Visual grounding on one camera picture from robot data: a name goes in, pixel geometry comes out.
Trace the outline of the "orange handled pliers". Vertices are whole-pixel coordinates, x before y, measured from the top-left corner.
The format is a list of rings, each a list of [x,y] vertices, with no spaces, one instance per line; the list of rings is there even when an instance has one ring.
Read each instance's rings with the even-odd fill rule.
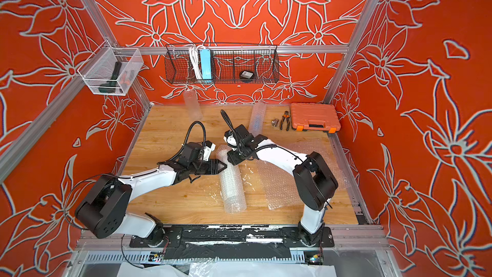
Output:
[[[289,131],[290,127],[291,127],[290,113],[289,111],[285,111],[279,123],[279,129]]]

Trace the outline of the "orange tool case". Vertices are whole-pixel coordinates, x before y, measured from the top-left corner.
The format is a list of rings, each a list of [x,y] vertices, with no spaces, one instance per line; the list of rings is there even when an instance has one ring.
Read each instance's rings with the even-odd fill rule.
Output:
[[[296,131],[336,133],[341,129],[335,107],[320,103],[292,103],[292,128]]]

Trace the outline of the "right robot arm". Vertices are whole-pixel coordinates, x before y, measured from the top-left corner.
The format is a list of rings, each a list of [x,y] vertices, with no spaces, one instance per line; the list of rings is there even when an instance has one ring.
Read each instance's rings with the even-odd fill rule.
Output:
[[[306,155],[289,150],[264,135],[254,136],[242,124],[226,131],[224,140],[231,148],[227,153],[231,164],[238,165],[251,159],[261,160],[292,175],[304,204],[297,239],[308,247],[321,246],[324,215],[339,187],[323,156],[316,151]]]

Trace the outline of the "aluminium frame post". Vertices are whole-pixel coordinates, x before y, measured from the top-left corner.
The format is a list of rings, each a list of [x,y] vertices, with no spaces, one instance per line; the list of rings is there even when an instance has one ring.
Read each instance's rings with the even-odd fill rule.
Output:
[[[103,38],[103,42],[92,51],[92,54],[85,60],[82,68],[78,71],[86,86],[89,86],[90,80],[86,79],[86,75],[102,67],[102,60],[105,58],[107,51],[112,52],[116,60],[123,62],[130,61],[136,55],[142,56],[142,52],[137,47],[124,47],[118,43],[96,0],[81,0],[81,2]]]
[[[350,42],[348,44],[348,50],[343,55],[340,64],[331,79],[330,86],[325,94],[323,103],[332,104],[334,100],[335,93],[338,86],[342,83],[342,78],[348,71],[348,65],[351,63],[353,57],[356,54],[357,47],[362,41],[363,34],[368,26],[369,20],[374,15],[376,6],[379,0],[366,0],[365,6],[360,15],[359,21],[356,24],[354,33],[351,36]]]

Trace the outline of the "aluminium frame post left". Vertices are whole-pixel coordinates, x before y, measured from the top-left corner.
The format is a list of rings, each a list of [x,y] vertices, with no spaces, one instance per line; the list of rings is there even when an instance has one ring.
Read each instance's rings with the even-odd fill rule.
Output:
[[[103,42],[92,51],[92,54],[85,60],[82,68],[78,71],[86,86],[89,86],[90,80],[86,79],[86,75],[102,67],[102,60],[105,58],[107,51],[112,52],[116,60],[123,62],[130,61],[136,55],[142,56],[142,52],[137,47],[124,47],[118,43],[96,0],[81,0],[81,2],[103,38]]]

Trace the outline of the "aluminium left side bar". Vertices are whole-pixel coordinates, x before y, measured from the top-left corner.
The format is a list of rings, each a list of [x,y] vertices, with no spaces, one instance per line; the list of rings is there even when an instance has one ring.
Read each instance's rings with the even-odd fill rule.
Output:
[[[9,177],[12,171],[59,118],[84,86],[83,80],[80,77],[75,77],[2,154],[1,183]]]

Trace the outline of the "small black device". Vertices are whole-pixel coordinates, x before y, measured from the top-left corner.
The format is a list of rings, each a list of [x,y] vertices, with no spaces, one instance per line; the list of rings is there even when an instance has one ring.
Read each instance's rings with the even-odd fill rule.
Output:
[[[239,79],[243,83],[252,83],[256,79],[256,75],[254,72],[251,71],[242,71],[239,74]]]

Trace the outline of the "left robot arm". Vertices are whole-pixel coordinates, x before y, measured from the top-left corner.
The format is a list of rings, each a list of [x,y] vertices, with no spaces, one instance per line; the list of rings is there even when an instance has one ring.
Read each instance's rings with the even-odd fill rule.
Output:
[[[173,158],[158,166],[131,176],[103,174],[96,181],[75,215],[83,226],[99,239],[113,234],[132,235],[150,246],[161,244],[165,237],[163,223],[151,214],[138,215],[127,211],[136,198],[156,189],[170,187],[193,175],[217,175],[227,169],[218,159],[212,159],[214,143],[188,143]]]

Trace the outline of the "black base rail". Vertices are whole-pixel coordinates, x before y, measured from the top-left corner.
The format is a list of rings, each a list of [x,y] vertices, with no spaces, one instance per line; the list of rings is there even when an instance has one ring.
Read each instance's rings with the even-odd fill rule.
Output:
[[[323,252],[334,247],[331,229],[302,234],[285,225],[167,225],[162,241],[151,246],[133,236],[131,250],[146,251],[142,261],[251,261],[321,264]]]

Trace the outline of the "light blue box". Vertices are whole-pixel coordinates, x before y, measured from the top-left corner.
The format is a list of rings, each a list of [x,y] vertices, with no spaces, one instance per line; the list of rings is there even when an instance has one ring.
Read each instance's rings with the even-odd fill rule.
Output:
[[[202,79],[205,82],[211,82],[212,81],[212,72],[211,72],[211,51],[208,49],[201,49],[200,52],[200,59],[201,59],[201,73],[202,73]]]

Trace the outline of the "clear glass vase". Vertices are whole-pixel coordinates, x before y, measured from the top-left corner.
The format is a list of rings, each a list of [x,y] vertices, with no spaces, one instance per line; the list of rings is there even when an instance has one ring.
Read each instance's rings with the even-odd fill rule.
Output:
[[[184,91],[183,99],[187,108],[188,116],[192,121],[200,121],[203,117],[201,107],[197,97],[197,92],[193,89]]]

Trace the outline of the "bubble wrap sheet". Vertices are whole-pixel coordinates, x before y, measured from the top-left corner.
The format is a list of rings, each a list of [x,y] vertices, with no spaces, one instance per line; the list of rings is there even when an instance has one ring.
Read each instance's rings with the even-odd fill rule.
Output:
[[[287,144],[286,147],[298,153],[309,154],[316,151],[322,155],[338,182],[338,188],[334,194],[334,198],[330,200],[330,204],[334,205],[342,193],[346,191],[346,184],[342,170],[338,166],[334,153],[331,150],[330,143],[324,142],[321,139],[315,139]],[[256,167],[270,210],[303,204],[297,192],[295,180],[291,174],[269,162],[260,160],[256,162]]]

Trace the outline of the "aluminium horizontal back bar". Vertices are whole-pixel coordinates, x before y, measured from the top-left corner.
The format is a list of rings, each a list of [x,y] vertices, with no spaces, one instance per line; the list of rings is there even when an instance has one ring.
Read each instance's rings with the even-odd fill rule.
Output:
[[[225,46],[206,46],[211,51],[263,51],[276,50],[279,55],[292,54],[346,54],[347,45],[302,45],[302,46],[260,46],[260,45],[225,45]],[[164,47],[112,47],[118,55],[131,56],[134,51],[139,50],[141,55],[165,55],[167,51],[188,51],[190,46],[164,46]]]

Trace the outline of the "aluminium frame post right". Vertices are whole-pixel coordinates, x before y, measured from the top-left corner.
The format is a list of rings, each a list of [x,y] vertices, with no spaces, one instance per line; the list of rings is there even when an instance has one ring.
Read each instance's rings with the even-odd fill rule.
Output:
[[[357,47],[362,41],[363,34],[368,26],[369,20],[374,15],[376,6],[379,0],[366,0],[365,6],[360,15],[359,21],[356,24],[354,33],[351,36],[350,42],[348,44],[348,50],[343,55],[340,64],[331,79],[330,86],[325,94],[323,103],[332,104],[334,100],[335,93],[338,86],[342,83],[342,78],[348,71],[348,65],[351,63],[353,57],[356,54]]]

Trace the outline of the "clear acrylic box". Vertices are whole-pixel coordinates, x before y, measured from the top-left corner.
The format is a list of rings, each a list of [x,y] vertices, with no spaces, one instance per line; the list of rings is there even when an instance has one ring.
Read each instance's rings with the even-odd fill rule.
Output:
[[[102,60],[102,67],[95,69],[92,73],[88,73],[86,75],[86,79],[90,80],[90,85],[87,87],[95,95],[125,96],[136,80],[138,73],[142,69],[142,66],[144,65],[143,60],[144,59],[142,56],[136,55],[128,62],[120,61],[122,62],[122,67],[117,79],[115,93],[103,94],[99,92],[98,88],[101,84],[111,78],[115,62],[118,61],[115,59],[115,55],[113,55],[112,52],[107,51],[105,53],[105,58]],[[83,64],[81,64],[81,66],[77,69],[77,72],[82,68],[82,65]]]

